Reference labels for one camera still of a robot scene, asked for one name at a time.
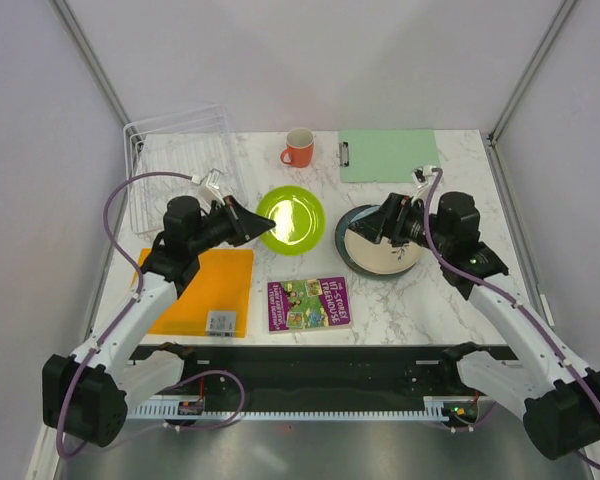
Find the dark blue plate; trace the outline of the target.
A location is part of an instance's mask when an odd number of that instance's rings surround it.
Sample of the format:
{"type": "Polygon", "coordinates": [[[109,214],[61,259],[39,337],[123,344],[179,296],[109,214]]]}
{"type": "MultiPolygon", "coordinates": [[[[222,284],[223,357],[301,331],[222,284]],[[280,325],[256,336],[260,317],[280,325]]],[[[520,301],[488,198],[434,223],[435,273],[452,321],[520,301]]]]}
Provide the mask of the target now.
{"type": "Polygon", "coordinates": [[[344,237],[345,237],[345,233],[347,232],[348,222],[352,219],[352,217],[356,213],[360,212],[365,207],[377,207],[377,205],[366,204],[366,205],[357,206],[357,207],[349,210],[347,213],[345,213],[339,219],[339,221],[335,227],[335,231],[334,231],[334,244],[335,244],[336,251],[337,251],[338,255],[340,256],[341,260],[344,262],[344,264],[350,270],[352,270],[353,272],[355,272],[358,275],[369,277],[369,278],[380,277],[380,274],[374,273],[368,269],[365,269],[361,265],[356,263],[353,260],[353,258],[349,255],[349,253],[346,249],[346,246],[345,246],[345,242],[344,242],[344,237]]]}

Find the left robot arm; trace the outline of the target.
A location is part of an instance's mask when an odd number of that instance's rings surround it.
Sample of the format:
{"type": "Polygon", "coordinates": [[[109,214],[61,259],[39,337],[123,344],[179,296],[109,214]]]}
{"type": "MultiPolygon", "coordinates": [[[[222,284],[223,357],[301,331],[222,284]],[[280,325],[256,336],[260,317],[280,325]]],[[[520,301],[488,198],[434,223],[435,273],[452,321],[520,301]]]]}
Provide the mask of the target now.
{"type": "Polygon", "coordinates": [[[42,416],[61,441],[69,434],[99,447],[110,445],[130,410],[172,387],[188,393],[199,369],[183,347],[168,344],[140,365],[128,361],[150,327],[184,293],[200,269],[199,257],[227,243],[237,247],[275,227],[246,210],[233,196],[208,214],[192,196],[170,200],[163,229],[143,263],[137,284],[110,323],[92,333],[68,356],[52,355],[42,369],[42,416]]]}

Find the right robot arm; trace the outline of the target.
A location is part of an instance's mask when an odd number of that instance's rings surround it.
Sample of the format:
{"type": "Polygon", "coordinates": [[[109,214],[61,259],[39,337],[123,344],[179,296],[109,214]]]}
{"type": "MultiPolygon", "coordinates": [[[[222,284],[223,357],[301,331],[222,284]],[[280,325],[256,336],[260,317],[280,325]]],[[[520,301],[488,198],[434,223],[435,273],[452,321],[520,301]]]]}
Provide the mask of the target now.
{"type": "Polygon", "coordinates": [[[480,238],[472,196],[447,192],[436,212],[429,200],[392,193],[349,230],[377,244],[418,245],[445,280],[496,328],[520,366],[508,367],[467,342],[444,351],[438,381],[447,392],[477,390],[519,418],[536,449],[555,460],[600,441],[600,370],[576,355],[523,302],[508,267],[480,238]]]}

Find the small green plate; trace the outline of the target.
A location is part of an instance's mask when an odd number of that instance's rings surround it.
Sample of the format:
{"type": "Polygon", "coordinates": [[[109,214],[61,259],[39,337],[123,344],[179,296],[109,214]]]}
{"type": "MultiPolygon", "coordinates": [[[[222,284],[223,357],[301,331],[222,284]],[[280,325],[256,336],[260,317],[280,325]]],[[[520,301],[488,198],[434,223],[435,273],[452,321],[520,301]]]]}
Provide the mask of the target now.
{"type": "Polygon", "coordinates": [[[260,200],[256,213],[275,222],[260,237],[276,254],[298,256],[312,250],[322,239],[326,216],[320,200],[297,185],[272,189],[260,200]]]}

